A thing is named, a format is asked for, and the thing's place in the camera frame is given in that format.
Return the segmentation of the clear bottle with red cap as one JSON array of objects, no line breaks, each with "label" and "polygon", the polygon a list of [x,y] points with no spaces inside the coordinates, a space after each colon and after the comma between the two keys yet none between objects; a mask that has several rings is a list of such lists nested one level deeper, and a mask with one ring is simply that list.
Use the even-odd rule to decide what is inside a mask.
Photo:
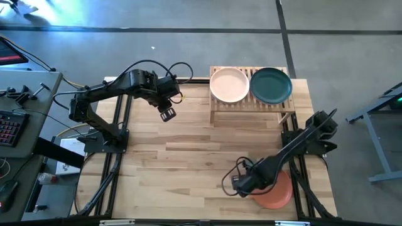
[{"label": "clear bottle with red cap", "polygon": [[57,181],[57,176],[50,173],[40,173],[38,175],[38,182],[41,185],[52,185],[55,184]]}]

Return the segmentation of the black device with green light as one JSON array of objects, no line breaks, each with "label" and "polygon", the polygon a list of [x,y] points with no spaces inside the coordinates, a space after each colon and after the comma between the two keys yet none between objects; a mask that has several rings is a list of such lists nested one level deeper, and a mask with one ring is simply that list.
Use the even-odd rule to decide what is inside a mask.
[{"label": "black device with green light", "polygon": [[[394,87],[390,88],[389,90],[385,91],[383,93],[384,96],[389,95],[394,89],[398,89],[399,87],[402,87],[402,82],[400,82],[398,85],[395,85]],[[397,95],[396,98],[393,98],[389,102],[389,108],[391,110],[402,110],[402,94]]]}]

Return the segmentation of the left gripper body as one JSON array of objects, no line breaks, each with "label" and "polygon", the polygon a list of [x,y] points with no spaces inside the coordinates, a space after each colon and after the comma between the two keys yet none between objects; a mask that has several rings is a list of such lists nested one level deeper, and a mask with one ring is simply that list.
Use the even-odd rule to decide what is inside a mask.
[{"label": "left gripper body", "polygon": [[156,108],[160,112],[163,122],[174,118],[177,114],[172,108],[170,98],[180,93],[179,84],[176,76],[166,76],[156,80]]}]

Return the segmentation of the orange plate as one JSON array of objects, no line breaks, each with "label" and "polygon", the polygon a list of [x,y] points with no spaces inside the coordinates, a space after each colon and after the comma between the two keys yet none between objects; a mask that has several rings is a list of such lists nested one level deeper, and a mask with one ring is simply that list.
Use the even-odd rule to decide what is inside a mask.
[{"label": "orange plate", "polygon": [[284,171],[280,171],[276,184],[269,192],[263,195],[252,195],[254,201],[268,209],[279,209],[284,207],[293,194],[291,179]]}]

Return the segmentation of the backlit keyboard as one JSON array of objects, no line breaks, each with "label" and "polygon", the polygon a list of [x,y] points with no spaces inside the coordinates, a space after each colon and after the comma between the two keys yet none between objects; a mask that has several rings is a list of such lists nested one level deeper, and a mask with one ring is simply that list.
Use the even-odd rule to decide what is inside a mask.
[{"label": "backlit keyboard", "polygon": [[29,118],[26,113],[0,110],[0,146],[15,147]]}]

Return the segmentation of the grey desk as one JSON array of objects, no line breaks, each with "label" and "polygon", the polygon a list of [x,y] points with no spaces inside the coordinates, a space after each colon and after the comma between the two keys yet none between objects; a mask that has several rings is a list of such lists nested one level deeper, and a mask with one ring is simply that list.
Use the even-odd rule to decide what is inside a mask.
[{"label": "grey desk", "polygon": [[58,90],[62,78],[63,75],[60,72],[0,70],[0,90],[11,87],[19,91],[25,85],[33,93],[41,87],[41,83],[49,87],[39,92],[37,100],[28,100],[21,107],[17,106],[13,99],[0,97],[0,110],[30,115],[17,145],[15,147],[0,146],[0,158],[26,158],[33,152],[52,105],[53,95]]}]

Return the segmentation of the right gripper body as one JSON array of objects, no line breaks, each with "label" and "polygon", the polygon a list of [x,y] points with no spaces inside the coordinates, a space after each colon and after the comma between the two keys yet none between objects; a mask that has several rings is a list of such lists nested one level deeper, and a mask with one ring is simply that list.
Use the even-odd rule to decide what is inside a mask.
[{"label": "right gripper body", "polygon": [[276,170],[264,163],[249,167],[244,175],[231,176],[232,188],[241,197],[265,195],[276,183]]}]

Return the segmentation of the black desk clamp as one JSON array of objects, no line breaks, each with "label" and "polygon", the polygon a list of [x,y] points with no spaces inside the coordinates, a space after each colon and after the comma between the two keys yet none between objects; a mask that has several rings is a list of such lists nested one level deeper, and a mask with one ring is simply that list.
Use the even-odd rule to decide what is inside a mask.
[{"label": "black desk clamp", "polygon": [[0,90],[0,97],[6,96],[9,99],[14,99],[15,103],[22,107],[28,100],[37,100],[37,95],[44,89],[50,91],[50,88],[44,83],[41,83],[40,88],[32,94],[30,93],[29,88],[25,85],[20,92],[17,92],[14,88],[8,87],[5,90]]}]

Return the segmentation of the silver bracket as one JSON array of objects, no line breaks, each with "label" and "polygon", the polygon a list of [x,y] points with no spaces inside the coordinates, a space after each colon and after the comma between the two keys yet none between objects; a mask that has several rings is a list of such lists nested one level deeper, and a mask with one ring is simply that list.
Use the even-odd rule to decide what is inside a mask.
[{"label": "silver bracket", "polygon": [[288,221],[288,220],[276,220],[275,226],[311,226],[310,222],[303,221]]},{"label": "silver bracket", "polygon": [[133,226],[136,225],[135,220],[131,219],[112,219],[101,220],[99,226]]}]

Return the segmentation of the grey-blue metal stand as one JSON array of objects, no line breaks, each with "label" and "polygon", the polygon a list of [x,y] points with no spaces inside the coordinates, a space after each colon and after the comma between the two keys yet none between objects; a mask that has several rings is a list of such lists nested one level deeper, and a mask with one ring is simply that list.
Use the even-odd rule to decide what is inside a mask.
[{"label": "grey-blue metal stand", "polygon": [[359,119],[362,119],[369,131],[369,135],[371,137],[372,143],[376,150],[377,156],[380,160],[381,166],[383,167],[384,172],[381,174],[374,175],[369,177],[368,180],[370,183],[376,183],[380,181],[387,181],[387,180],[395,180],[395,179],[402,179],[402,169],[398,171],[393,171],[390,167],[389,161],[386,157],[386,153],[381,145],[381,138],[377,135],[377,132],[374,128],[372,116],[373,115],[402,115],[402,110],[391,110],[389,108],[389,102],[396,98],[397,95],[402,94],[402,87],[398,89],[394,89],[389,95],[384,96],[383,94],[378,97],[378,99],[366,106],[365,108],[357,111],[355,114],[352,114],[349,117],[346,117],[345,120],[349,124],[355,123]]}]

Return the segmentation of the dark green plate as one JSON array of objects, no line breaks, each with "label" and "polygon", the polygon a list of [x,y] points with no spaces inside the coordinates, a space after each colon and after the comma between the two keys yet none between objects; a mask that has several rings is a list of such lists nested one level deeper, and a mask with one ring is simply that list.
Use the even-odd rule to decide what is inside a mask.
[{"label": "dark green plate", "polygon": [[250,79],[250,92],[265,104],[280,104],[292,93],[291,79],[277,68],[266,67],[253,73]]}]

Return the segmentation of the black beam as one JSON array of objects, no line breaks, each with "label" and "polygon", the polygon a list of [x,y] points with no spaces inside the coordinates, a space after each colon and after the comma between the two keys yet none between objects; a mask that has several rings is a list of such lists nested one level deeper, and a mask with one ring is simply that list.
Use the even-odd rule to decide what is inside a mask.
[{"label": "black beam", "polygon": [[58,146],[41,137],[38,138],[33,148],[33,154],[42,155],[76,168],[81,168],[84,163],[84,157],[82,155]]}]

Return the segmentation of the cream plate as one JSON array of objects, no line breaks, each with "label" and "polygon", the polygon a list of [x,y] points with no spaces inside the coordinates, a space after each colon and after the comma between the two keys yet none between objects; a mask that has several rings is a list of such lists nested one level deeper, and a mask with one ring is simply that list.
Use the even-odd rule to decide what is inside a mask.
[{"label": "cream plate", "polygon": [[210,91],[218,101],[235,104],[242,101],[249,93],[249,79],[237,68],[218,69],[210,77]]}]

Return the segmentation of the wooden slatted shelf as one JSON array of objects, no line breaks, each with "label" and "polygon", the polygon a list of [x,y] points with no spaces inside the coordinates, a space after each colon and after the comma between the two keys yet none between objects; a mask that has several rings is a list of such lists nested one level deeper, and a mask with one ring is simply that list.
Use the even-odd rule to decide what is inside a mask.
[{"label": "wooden slatted shelf", "polygon": [[[247,75],[250,80],[255,72],[263,67],[224,67],[224,66],[210,66],[210,79],[213,74],[221,68],[236,68]],[[249,91],[246,97],[238,103],[226,104],[220,102],[213,97],[210,91],[210,124],[214,123],[214,117],[216,112],[247,112],[247,113],[277,113],[278,123],[284,123],[293,113],[295,113],[295,105],[293,102],[293,96],[290,96],[280,104],[265,104],[260,100],[257,100]]]}]

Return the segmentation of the black computer mouse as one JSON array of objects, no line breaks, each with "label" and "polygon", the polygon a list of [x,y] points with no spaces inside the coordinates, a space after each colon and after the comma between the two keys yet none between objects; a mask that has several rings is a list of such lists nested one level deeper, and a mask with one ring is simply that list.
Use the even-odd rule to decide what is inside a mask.
[{"label": "black computer mouse", "polygon": [[0,213],[7,212],[11,208],[18,184],[16,180],[8,180],[0,186]]}]

